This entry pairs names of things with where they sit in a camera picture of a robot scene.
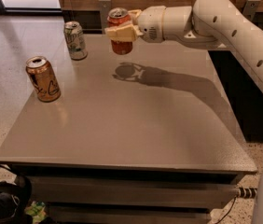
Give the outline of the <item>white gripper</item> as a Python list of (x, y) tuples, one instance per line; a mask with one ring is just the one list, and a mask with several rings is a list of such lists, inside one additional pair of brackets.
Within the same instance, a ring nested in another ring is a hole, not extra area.
[(107, 27), (105, 34), (116, 42), (134, 42), (140, 36), (148, 43), (161, 43), (163, 38), (162, 20), (165, 6), (148, 7), (145, 10), (134, 9), (128, 13), (131, 21), (126, 21), (119, 26)]

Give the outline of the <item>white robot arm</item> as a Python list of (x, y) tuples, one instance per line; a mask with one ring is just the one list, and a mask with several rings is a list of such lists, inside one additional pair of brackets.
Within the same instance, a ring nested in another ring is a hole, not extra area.
[(109, 18), (130, 18), (110, 25), (105, 34), (114, 42), (176, 41), (192, 49), (228, 50), (263, 93), (263, 30), (252, 24), (229, 0), (196, 0), (193, 6), (116, 7)]

